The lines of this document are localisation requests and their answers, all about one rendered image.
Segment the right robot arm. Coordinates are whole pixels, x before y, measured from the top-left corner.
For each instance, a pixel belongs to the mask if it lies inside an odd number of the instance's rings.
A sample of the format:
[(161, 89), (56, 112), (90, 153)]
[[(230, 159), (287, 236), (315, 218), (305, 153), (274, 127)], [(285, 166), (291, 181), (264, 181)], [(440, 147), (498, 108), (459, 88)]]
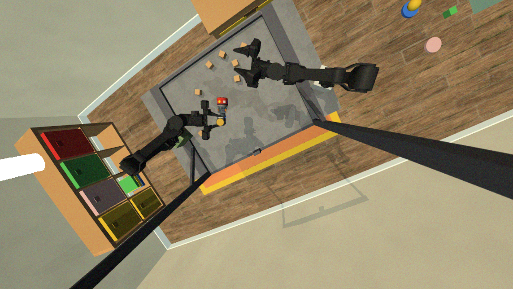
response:
[[(351, 72), (346, 72), (353, 67), (355, 68)], [(346, 68), (307, 69), (305, 66), (300, 66), (299, 63), (285, 62), (283, 67), (279, 63), (272, 63), (268, 67), (267, 74), (268, 78), (272, 80), (283, 79), (284, 85), (294, 85), (305, 80), (312, 80), (319, 81), (324, 88), (334, 87), (337, 84), (346, 91), (367, 93), (373, 89), (379, 70), (380, 67), (371, 63), (355, 63)], [(247, 72), (246, 81), (250, 83), (250, 87), (258, 87), (259, 79), (264, 78), (261, 75), (262, 72), (265, 72), (265, 69), (254, 63), (252, 70)]]

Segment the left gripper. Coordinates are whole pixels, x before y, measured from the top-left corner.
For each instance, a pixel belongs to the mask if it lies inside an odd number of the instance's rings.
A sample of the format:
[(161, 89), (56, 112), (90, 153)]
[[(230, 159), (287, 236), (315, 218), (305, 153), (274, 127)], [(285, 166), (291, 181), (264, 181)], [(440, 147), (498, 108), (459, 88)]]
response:
[[(212, 113), (211, 109), (208, 109), (209, 108), (209, 101), (201, 100), (200, 103), (201, 103), (201, 109), (204, 108), (203, 109), (203, 114), (202, 114), (202, 123), (203, 123), (203, 126), (204, 126), (204, 131), (202, 132), (202, 139), (203, 140), (208, 140), (210, 138), (210, 131), (211, 131), (211, 129), (213, 129), (215, 127), (219, 127), (219, 126), (217, 124), (216, 125), (209, 125), (208, 126), (207, 115), (208, 116), (215, 116), (215, 117), (223, 117), (223, 116), (215, 114), (215, 113)], [(191, 126), (192, 123), (193, 123), (193, 118), (191, 118), (191, 114), (190, 114), (189, 115), (189, 124), (190, 124), (190, 126)]]

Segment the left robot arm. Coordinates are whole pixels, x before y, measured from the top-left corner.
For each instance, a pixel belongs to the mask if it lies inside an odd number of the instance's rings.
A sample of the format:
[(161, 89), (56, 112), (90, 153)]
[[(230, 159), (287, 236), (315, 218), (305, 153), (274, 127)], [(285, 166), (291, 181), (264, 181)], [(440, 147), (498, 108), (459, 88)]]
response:
[[(182, 128), (190, 126), (189, 115), (190, 114), (179, 114), (172, 116), (167, 121), (162, 134), (141, 150), (122, 159), (119, 168), (129, 176), (136, 176), (146, 167), (146, 162), (157, 155), (158, 152), (167, 151), (168, 149), (171, 150), (176, 143), (179, 143), (178, 137), (184, 133)], [(199, 111), (191, 111), (191, 118), (195, 118), (191, 124), (192, 126), (203, 127), (201, 120), (202, 114), (199, 114)]]

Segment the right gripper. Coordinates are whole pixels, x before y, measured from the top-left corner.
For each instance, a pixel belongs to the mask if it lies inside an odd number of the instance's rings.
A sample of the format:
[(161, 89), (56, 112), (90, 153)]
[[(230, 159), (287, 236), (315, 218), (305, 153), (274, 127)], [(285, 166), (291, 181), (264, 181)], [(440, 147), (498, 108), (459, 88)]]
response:
[[(272, 63), (270, 63), (270, 60), (267, 60), (267, 61), (260, 60), (260, 57), (255, 58), (258, 56), (258, 54), (260, 52), (260, 48), (261, 48), (261, 41), (259, 39), (254, 38), (251, 45), (248, 45), (245, 47), (240, 47), (240, 48), (235, 48), (234, 52), (244, 54), (247, 57), (249, 57), (249, 56), (253, 57), (252, 58), (252, 68), (253, 68), (254, 63), (259, 64), (261, 67), (263, 67), (265, 69), (265, 72), (262, 72), (261, 75), (264, 76), (264, 79), (265, 79), (265, 77), (268, 77), (268, 74), (267, 74), (268, 67)], [(236, 71), (238, 74), (240, 74), (242, 77), (244, 77), (244, 79), (246, 81), (247, 72), (249, 70), (241, 69), (241, 68), (234, 68), (234, 71)], [(247, 86), (250, 87), (249, 86), (250, 83), (248, 83), (247, 81), (246, 81), (246, 83), (247, 83)]]

